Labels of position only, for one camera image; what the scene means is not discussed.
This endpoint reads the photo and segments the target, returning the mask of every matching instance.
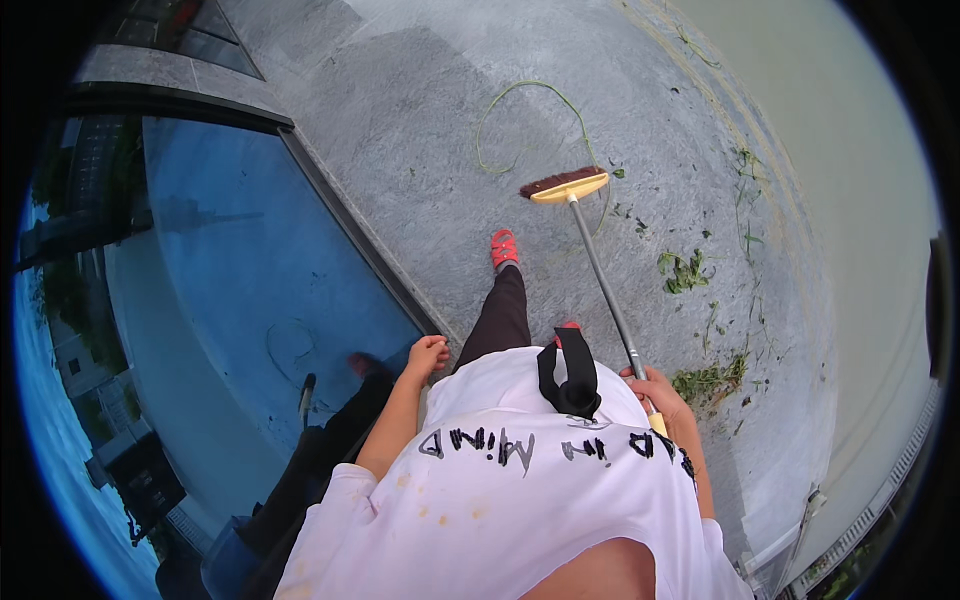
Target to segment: hand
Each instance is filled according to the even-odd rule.
[[[410,348],[410,359],[403,374],[418,381],[423,387],[430,373],[442,371],[446,366],[444,361],[449,359],[450,348],[446,346],[446,338],[442,335],[427,335],[418,339]]]
[[[643,369],[647,371],[647,380],[634,379],[628,381],[627,385],[643,404],[644,410],[649,410],[650,400],[653,400],[657,410],[663,413],[663,422],[668,427],[676,419],[693,417],[693,411],[673,389],[666,375],[650,366],[644,366]],[[620,372],[621,377],[630,377],[633,374],[633,367],[627,367]]]

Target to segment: broom head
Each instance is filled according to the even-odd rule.
[[[571,194],[580,200],[607,184],[610,176],[600,167],[590,166],[569,173],[552,175],[546,179],[527,183],[520,188],[520,196],[537,204],[554,204],[565,201]]]

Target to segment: foot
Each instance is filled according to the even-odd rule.
[[[383,363],[376,360],[366,352],[354,352],[347,357],[347,364],[361,379],[366,379],[373,374],[383,374],[392,377],[390,371],[383,366]]]
[[[580,324],[576,321],[567,321],[566,323],[560,325],[560,329],[580,329]],[[560,336],[553,336],[553,343],[557,345],[557,348],[563,348],[564,345],[560,343]]]
[[[509,229],[501,229],[493,235],[490,242],[490,257],[493,259],[493,269],[500,274],[510,265],[519,266],[520,259],[516,254],[516,238]]]

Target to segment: black strap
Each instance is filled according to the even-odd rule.
[[[554,331],[564,347],[566,381],[560,386],[554,381],[557,343],[551,342],[537,355],[540,393],[553,404],[558,413],[593,419],[593,413],[600,407],[600,395],[597,394],[597,370],[590,348],[580,329],[557,327]]]

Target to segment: broom bristles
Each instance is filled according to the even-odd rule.
[[[592,177],[594,175],[600,175],[601,173],[606,173],[607,171],[601,167],[589,166],[584,167],[583,169],[577,169],[576,171],[568,171],[567,173],[560,173],[558,175],[551,175],[548,178],[534,181],[533,183],[527,183],[520,188],[520,196],[529,199],[531,196],[543,190],[548,190],[551,187],[557,187],[558,185],[563,185],[564,183],[570,183],[571,181],[582,180],[584,178]]]

